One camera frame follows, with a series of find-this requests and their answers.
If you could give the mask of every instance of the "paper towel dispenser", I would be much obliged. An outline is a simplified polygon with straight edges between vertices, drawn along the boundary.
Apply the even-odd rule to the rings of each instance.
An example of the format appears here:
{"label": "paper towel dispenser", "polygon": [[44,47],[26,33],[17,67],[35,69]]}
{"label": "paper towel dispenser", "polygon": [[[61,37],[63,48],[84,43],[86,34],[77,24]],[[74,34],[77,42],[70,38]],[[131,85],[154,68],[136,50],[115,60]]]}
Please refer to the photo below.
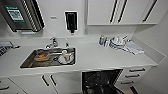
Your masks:
{"label": "paper towel dispenser", "polygon": [[38,32],[44,27],[36,0],[0,0],[0,11],[13,32]]}
{"label": "paper towel dispenser", "polygon": [[65,12],[67,30],[73,35],[77,30],[77,12]]}

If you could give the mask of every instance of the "wall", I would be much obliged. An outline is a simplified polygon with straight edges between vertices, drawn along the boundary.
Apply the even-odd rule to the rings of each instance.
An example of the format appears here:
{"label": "wall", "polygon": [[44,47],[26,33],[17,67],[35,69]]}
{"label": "wall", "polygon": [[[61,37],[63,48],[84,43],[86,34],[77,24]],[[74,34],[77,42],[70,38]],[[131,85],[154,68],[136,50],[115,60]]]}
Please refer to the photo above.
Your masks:
{"label": "wall", "polygon": [[159,24],[138,26],[133,36],[166,56],[137,84],[137,90],[140,94],[167,94],[168,11]]}
{"label": "wall", "polygon": [[[0,38],[2,39],[34,39],[85,37],[104,35],[128,35],[131,37],[137,26],[86,26],[87,0],[37,0],[45,27],[34,35],[22,35],[21,32],[11,31],[0,14]],[[65,11],[78,12],[78,30],[74,36],[66,30]]]}
{"label": "wall", "polygon": [[78,12],[78,30],[74,36],[84,35],[84,0],[37,0],[45,27],[35,35],[22,35],[11,32],[9,26],[0,14],[0,38],[43,38],[43,37],[71,37],[66,30],[65,11]]}

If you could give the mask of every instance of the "upper cabinet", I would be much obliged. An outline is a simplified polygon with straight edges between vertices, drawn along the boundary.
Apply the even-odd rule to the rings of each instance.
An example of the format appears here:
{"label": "upper cabinet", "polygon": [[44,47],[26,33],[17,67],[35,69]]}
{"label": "upper cabinet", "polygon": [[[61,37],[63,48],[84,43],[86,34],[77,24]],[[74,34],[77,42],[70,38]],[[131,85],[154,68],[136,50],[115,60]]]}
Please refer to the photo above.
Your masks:
{"label": "upper cabinet", "polygon": [[117,0],[119,2],[114,24],[137,24],[149,0]]}
{"label": "upper cabinet", "polygon": [[88,0],[87,25],[157,24],[168,0]]}
{"label": "upper cabinet", "polygon": [[118,0],[88,0],[87,25],[111,25]]}
{"label": "upper cabinet", "polygon": [[168,0],[149,0],[140,24],[157,24],[168,10]]}

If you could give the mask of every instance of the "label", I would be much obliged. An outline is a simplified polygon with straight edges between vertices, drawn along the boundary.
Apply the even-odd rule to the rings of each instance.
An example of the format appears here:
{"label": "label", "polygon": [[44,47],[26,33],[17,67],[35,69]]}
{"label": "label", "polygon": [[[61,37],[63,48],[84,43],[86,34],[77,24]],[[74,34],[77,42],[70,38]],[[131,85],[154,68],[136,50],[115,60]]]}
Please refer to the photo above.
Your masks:
{"label": "label", "polygon": [[24,22],[24,19],[16,6],[5,5],[5,7],[14,22]]}

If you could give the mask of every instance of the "black soap dispenser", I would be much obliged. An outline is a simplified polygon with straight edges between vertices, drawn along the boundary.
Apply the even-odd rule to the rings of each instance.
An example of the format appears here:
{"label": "black soap dispenser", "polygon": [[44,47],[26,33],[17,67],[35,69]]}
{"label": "black soap dispenser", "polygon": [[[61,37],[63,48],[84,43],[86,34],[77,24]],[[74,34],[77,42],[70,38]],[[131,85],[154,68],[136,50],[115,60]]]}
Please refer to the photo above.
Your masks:
{"label": "black soap dispenser", "polygon": [[67,30],[70,30],[71,35],[74,35],[77,30],[77,12],[65,12]]}

